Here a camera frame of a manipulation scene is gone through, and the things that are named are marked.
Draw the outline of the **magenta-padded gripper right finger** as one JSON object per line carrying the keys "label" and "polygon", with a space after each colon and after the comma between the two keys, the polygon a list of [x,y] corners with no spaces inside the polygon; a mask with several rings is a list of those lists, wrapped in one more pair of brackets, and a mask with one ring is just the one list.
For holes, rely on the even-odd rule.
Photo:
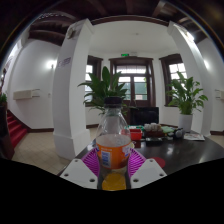
{"label": "magenta-padded gripper right finger", "polygon": [[127,171],[132,189],[140,188],[166,176],[155,159],[146,159],[135,149],[130,149]]}

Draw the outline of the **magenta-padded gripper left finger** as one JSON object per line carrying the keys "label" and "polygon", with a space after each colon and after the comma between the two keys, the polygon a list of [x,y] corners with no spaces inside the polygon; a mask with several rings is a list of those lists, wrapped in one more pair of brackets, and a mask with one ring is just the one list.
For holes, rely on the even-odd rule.
{"label": "magenta-padded gripper left finger", "polygon": [[97,150],[93,148],[81,159],[73,159],[60,177],[81,187],[96,189],[99,174],[100,163]]}

